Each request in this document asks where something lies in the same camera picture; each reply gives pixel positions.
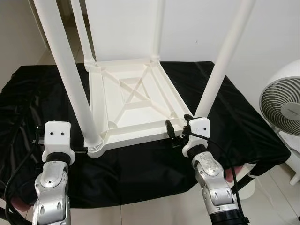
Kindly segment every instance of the black cloth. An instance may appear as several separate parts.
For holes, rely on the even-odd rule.
[[[162,62],[175,88],[195,113],[213,69],[212,62]],[[89,77],[77,68],[89,99]],[[285,162],[289,150],[226,77],[208,116],[210,137],[228,152],[234,165],[258,163],[268,168]],[[83,136],[56,66],[22,66],[0,94],[0,180],[7,183],[31,147],[35,128],[47,121],[69,121],[71,146]],[[209,143],[217,160],[228,168],[220,150]],[[26,203],[36,200],[34,180],[41,173],[42,147],[28,160],[14,184]],[[189,190],[195,183],[190,159],[169,139],[108,150],[99,158],[76,154],[69,168],[72,208],[134,203]]]

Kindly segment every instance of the electric fan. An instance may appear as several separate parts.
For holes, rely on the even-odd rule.
[[[270,79],[260,96],[260,108],[292,152],[287,164],[296,172],[290,182],[294,185],[300,180],[300,60]]]

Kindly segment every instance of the tiled floor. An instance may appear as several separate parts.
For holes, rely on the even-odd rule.
[[[83,62],[83,51],[77,31],[67,27],[71,50],[77,63]],[[55,64],[51,52],[45,52],[40,65]],[[300,183],[289,184],[294,172],[279,165],[259,177],[252,197],[242,201],[245,215],[252,225],[299,225]],[[32,209],[23,213],[28,220]],[[164,198],[100,209],[71,209],[72,225],[210,225],[199,186]],[[0,225],[8,223],[0,219]]]

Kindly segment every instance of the silver robotic arm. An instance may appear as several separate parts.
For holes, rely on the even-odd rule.
[[[207,151],[210,121],[185,115],[187,126],[183,136],[176,137],[173,126],[166,120],[168,135],[184,145],[182,153],[192,159],[195,177],[202,188],[207,212],[213,225],[247,225],[241,215],[233,193],[224,179],[224,170]],[[37,201],[34,204],[34,225],[70,225],[70,201],[68,191],[68,166],[75,160],[70,148],[68,122],[50,121],[45,124],[45,162],[43,172],[35,181]]]
[[[213,155],[207,151],[207,140],[210,137],[210,121],[207,118],[193,118],[185,115],[187,126],[183,136],[176,137],[169,120],[166,120],[168,135],[181,142],[182,154],[192,159],[195,178],[201,186],[205,206],[213,225],[247,225],[246,217],[240,212],[237,201],[224,179],[224,170]]]
[[[68,166],[75,160],[70,148],[68,122],[50,121],[45,124],[45,162],[43,172],[35,181],[37,201],[33,207],[33,225],[70,225]]]

